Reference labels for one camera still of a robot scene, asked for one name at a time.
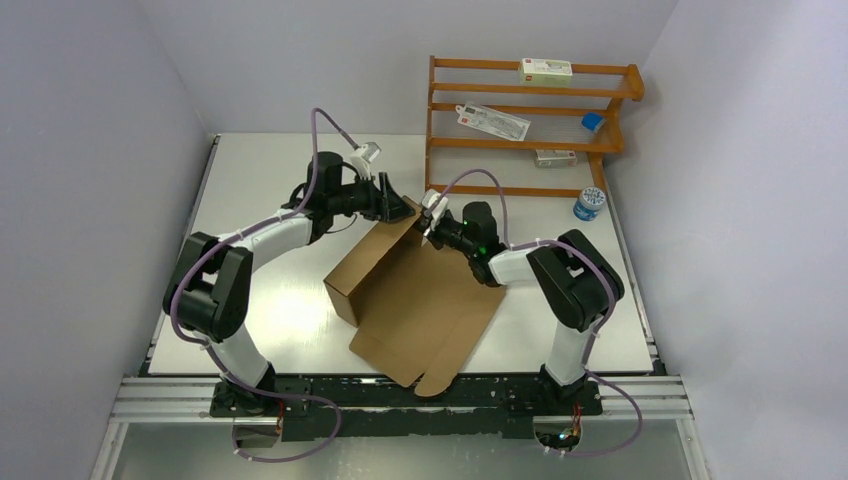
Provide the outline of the brown cardboard box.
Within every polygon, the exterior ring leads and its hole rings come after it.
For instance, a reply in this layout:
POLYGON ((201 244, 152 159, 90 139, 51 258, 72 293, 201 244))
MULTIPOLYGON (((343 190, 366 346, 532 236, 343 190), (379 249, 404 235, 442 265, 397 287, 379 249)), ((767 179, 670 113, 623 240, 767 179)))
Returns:
POLYGON ((352 353, 416 396, 444 393, 506 296, 466 258, 437 250, 414 224, 377 222, 324 279, 335 313, 356 329, 352 353))

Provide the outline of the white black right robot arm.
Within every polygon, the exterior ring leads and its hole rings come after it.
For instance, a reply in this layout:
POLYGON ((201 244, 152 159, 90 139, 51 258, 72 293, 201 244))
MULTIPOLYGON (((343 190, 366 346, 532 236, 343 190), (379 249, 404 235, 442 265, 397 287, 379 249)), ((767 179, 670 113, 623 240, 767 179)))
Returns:
POLYGON ((535 282, 557 320, 550 352, 541 368, 542 406, 562 414, 578 399, 585 383, 588 356, 600 327, 625 293, 622 279, 588 238, 572 229, 555 241, 537 240, 508 247, 488 203, 463 207, 455 219, 448 199, 430 190, 421 201, 417 229, 436 249, 460 252, 478 283, 508 287, 535 282))

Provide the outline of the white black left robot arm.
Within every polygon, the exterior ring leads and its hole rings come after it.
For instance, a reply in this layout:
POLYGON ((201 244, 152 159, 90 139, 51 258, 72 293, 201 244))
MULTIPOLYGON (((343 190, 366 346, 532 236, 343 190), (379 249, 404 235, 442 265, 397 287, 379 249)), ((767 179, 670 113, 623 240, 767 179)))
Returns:
POLYGON ((380 154, 373 142, 348 158, 317 153, 305 182, 287 203, 260 222, 220 236, 191 234, 184 242, 162 308, 175 333, 200 344, 220 366, 237 403, 261 416, 277 400, 276 373, 245 325, 253 274, 283 254, 315 243, 338 216, 397 223, 415 210, 393 189, 387 173, 374 175, 380 154))

